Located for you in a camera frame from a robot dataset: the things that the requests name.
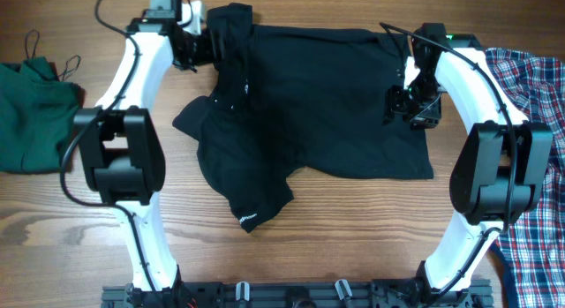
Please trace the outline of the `black polo shirt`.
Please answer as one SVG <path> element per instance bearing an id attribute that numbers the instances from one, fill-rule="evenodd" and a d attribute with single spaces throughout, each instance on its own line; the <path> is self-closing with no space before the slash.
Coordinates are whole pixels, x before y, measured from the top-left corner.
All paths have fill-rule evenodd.
<path id="1" fill-rule="evenodd" d="M 225 55 L 211 94 L 173 125 L 198 143 L 207 183 L 252 231 L 292 201 L 288 177 L 430 179 L 426 135 L 386 113 L 408 47 L 398 34 L 257 24 L 252 7 L 208 12 Z"/>

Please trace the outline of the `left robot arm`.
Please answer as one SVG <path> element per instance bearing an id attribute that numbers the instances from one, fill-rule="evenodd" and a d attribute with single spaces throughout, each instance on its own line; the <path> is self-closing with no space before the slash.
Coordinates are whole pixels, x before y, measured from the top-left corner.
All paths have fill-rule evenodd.
<path id="1" fill-rule="evenodd" d="M 74 117 L 87 186 L 100 196 L 123 231 L 132 263 L 132 287 L 164 293 L 178 284 L 179 268 L 165 237 L 160 210 L 166 164 L 151 110 L 170 67 L 194 70 L 215 53 L 203 19 L 137 18 L 124 31 L 125 48 L 108 90 Z"/>

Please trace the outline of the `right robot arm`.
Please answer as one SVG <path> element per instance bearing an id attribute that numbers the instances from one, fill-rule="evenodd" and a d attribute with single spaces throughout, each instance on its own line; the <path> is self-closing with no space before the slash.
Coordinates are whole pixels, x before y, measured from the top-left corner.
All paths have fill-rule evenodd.
<path id="1" fill-rule="evenodd" d="M 412 54 L 399 74 L 403 84 L 387 91 L 385 122 L 400 117 L 433 128 L 447 93 L 467 132 L 449 179 L 454 213 L 414 281 L 416 304 L 446 307 L 470 295 L 473 272 L 494 240 L 539 203 L 553 134 L 511 103 L 474 35 L 448 34 L 442 23 L 404 35 Z"/>

